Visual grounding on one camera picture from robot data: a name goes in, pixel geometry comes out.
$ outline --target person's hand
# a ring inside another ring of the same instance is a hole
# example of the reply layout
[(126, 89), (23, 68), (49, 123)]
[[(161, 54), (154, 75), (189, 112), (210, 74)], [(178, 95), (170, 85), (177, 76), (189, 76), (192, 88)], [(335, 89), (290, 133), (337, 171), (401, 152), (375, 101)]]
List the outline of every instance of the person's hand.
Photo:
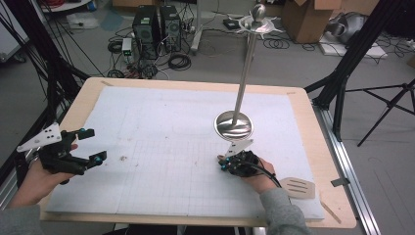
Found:
[(52, 174), (47, 169), (44, 169), (40, 160), (34, 161), (27, 172), (27, 175), (10, 202), (8, 208), (18, 208), (35, 205), (47, 195), (60, 183), (72, 178), (74, 174), (70, 173), (56, 173)]
[[(262, 158), (259, 158), (259, 160), (260, 162), (258, 163), (258, 165), (263, 166), (270, 173), (275, 174), (274, 166), (271, 163), (265, 161)], [(251, 177), (241, 177), (241, 178), (242, 180), (250, 184), (254, 188), (256, 193), (258, 194), (261, 194), (263, 192), (266, 192), (268, 190), (271, 190), (277, 187), (277, 185), (275, 185), (275, 183), (272, 182), (271, 179), (269, 179), (269, 177), (266, 176), (265, 174), (260, 174), (260, 175), (251, 176)]]

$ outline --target black stand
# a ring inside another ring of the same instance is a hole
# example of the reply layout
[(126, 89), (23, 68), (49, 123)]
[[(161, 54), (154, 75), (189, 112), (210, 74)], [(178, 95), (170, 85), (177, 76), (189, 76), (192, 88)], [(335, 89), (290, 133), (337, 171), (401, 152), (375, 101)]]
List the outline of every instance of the black stand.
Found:
[[(347, 90), (346, 92), (354, 92), (354, 91), (364, 91), (366, 93), (368, 93), (369, 95), (385, 102), (387, 104), (387, 110), (382, 114), (382, 116), (378, 119), (378, 121), (376, 121), (375, 125), (369, 130), (369, 132), (363, 137), (363, 139), (360, 141), (360, 143), (357, 144), (358, 147), (360, 147), (363, 142), (369, 137), (369, 135), (375, 130), (375, 128), (381, 123), (381, 121), (387, 116), (387, 114), (393, 109), (393, 108), (398, 108), (402, 111), (405, 111), (413, 116), (415, 116), (415, 94), (414, 94), (414, 84), (415, 84), (415, 78), (409, 82), (409, 84), (403, 83), (401, 85), (392, 85), (392, 86), (379, 86), (379, 87), (370, 87), (370, 88), (362, 88), (362, 89), (354, 89), (354, 90)], [(397, 95), (395, 97), (393, 97), (393, 99), (391, 99), (390, 101), (378, 96), (377, 94), (374, 94), (373, 92), (371, 92), (371, 90), (380, 90), (380, 89), (389, 89), (389, 88), (397, 88), (400, 87), (402, 88), (402, 90), (397, 93)], [(397, 102), (399, 102), (399, 100), (406, 94), (406, 92), (410, 92), (411, 93), (411, 98), (412, 98), (412, 107), (414, 111), (410, 111), (408, 109), (405, 109), (401, 106), (399, 106), (397, 104)]]
[(328, 110), (330, 103), (337, 97), (333, 132), (338, 141), (342, 141), (340, 131), (347, 80), (402, 3), (402, 0), (380, 0), (363, 28), (355, 34), (355, 39), (336, 69), (327, 77), (304, 88), (309, 93), (323, 87), (318, 97), (312, 100), (313, 105), (322, 110)]

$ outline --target wrist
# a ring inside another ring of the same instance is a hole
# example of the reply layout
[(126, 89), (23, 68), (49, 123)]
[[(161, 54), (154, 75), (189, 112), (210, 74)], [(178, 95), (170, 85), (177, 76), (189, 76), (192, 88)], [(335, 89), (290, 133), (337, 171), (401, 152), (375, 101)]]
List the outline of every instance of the wrist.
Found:
[(272, 184), (269, 184), (269, 185), (265, 185), (264, 187), (258, 188), (256, 190), (256, 192), (258, 194), (262, 194), (262, 193), (265, 193), (266, 191), (269, 191), (269, 190), (272, 190), (272, 189), (276, 189), (276, 188), (279, 188), (279, 187), (277, 187), (277, 185), (275, 185), (274, 183), (272, 183)]
[(27, 207), (33, 206), (39, 203), (40, 200), (36, 200), (33, 198), (25, 197), (23, 193), (18, 191), (16, 195), (13, 197), (12, 201), (9, 203), (7, 208), (20, 208), (20, 207)]

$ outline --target person's right hand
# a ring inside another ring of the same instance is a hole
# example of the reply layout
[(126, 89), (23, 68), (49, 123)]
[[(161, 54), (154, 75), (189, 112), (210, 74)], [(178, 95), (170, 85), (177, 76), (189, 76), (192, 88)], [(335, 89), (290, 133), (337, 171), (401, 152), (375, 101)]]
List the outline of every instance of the person's right hand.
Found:
[[(265, 161), (262, 158), (259, 158), (260, 162), (258, 163), (259, 166), (263, 166), (266, 170), (268, 170), (270, 173), (275, 174), (274, 166)], [(261, 194), (268, 190), (274, 189), (277, 187), (274, 182), (272, 182), (271, 179), (269, 179), (268, 176), (266, 176), (263, 173), (260, 173), (260, 175), (251, 176), (251, 177), (241, 177), (242, 180), (250, 184), (256, 193)]]

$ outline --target cardboard box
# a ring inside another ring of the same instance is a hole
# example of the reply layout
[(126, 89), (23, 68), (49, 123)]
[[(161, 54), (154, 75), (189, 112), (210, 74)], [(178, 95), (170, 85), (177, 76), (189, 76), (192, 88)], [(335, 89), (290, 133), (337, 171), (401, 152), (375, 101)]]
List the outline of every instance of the cardboard box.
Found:
[(159, 0), (113, 0), (114, 7), (137, 8), (140, 5), (159, 5)]
[(342, 0), (287, 0), (281, 18), (288, 35), (298, 43), (320, 40), (334, 9)]
[(343, 0), (342, 7), (339, 10), (335, 10), (333, 14), (356, 12), (370, 16), (378, 3), (379, 0)]

